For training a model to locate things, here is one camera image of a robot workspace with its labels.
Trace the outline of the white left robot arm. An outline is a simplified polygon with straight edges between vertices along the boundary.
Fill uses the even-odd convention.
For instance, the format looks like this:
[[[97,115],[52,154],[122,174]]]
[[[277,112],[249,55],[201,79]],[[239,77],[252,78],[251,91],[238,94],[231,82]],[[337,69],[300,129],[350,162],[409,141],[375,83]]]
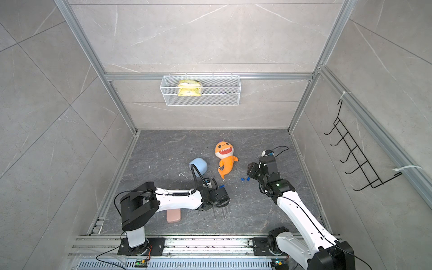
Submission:
[[[224,187],[166,190],[155,187],[154,182],[146,182],[126,192],[120,199],[121,226],[127,235],[128,246],[136,248],[147,244],[145,225],[158,212],[175,209],[207,211],[226,207],[229,202],[230,197]]]

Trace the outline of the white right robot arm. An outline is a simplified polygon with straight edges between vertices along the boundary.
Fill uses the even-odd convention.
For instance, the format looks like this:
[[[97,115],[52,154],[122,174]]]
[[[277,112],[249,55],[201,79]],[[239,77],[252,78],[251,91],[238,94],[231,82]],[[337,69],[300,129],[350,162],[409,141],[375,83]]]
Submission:
[[[260,192],[267,195],[289,217],[300,241],[285,227],[268,233],[269,251],[275,255],[287,254],[305,270],[354,270],[353,248],[338,241],[307,209],[293,185],[281,178],[276,158],[262,156],[259,163],[250,163],[247,176],[259,182]]]

